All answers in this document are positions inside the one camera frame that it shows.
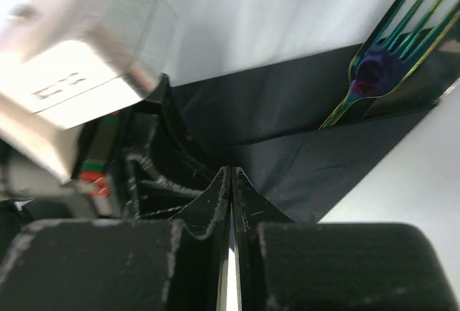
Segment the black paper napkin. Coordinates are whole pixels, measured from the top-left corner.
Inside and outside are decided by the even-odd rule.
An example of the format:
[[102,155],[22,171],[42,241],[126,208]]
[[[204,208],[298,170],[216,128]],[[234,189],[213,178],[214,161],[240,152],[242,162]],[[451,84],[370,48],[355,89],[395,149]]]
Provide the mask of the black paper napkin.
[[459,78],[454,27],[388,97],[363,100],[329,129],[356,46],[221,75],[224,48],[210,32],[182,38],[170,71],[178,108],[219,163],[241,167],[255,190],[297,222],[332,209],[435,106]]

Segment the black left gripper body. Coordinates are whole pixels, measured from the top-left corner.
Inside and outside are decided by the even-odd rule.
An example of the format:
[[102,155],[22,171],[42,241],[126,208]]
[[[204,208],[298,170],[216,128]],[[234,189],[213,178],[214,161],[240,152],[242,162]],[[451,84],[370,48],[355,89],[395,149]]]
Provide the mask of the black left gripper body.
[[74,218],[156,218],[169,212],[169,77],[138,103],[83,130],[72,174]]

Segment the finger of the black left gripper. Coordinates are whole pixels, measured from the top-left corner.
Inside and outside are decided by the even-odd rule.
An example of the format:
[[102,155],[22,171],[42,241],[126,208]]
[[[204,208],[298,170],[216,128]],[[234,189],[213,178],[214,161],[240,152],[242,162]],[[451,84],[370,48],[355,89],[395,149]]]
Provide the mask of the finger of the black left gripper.
[[129,211],[135,218],[169,218],[195,200],[219,168],[183,127],[153,104],[130,114],[122,149]]

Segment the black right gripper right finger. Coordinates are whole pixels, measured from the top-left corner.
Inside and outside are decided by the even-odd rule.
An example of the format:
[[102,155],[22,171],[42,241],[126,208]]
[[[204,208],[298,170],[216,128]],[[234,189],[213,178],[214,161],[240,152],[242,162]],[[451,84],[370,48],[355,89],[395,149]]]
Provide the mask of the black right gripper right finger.
[[296,223],[231,171],[240,310],[455,310],[433,246],[405,223]]

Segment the iridescent rainbow fork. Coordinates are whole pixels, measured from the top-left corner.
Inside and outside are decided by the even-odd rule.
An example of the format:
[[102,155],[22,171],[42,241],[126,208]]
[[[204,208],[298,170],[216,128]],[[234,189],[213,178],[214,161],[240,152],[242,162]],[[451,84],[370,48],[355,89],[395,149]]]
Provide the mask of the iridescent rainbow fork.
[[446,33],[459,20],[459,0],[439,19],[426,35],[424,26],[443,0],[435,0],[413,29],[406,35],[403,30],[424,0],[415,0],[404,17],[387,37],[387,28],[407,0],[395,0],[359,48],[348,66],[349,87],[343,100],[328,115],[319,129],[328,128],[363,99],[378,99],[391,94],[411,76],[434,50]]

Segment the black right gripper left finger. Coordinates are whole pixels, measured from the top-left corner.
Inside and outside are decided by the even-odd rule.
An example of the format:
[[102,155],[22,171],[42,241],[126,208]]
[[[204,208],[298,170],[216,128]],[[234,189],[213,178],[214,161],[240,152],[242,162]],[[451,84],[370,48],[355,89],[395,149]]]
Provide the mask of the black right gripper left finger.
[[224,310],[229,168],[167,220],[29,224],[1,265],[3,310]]

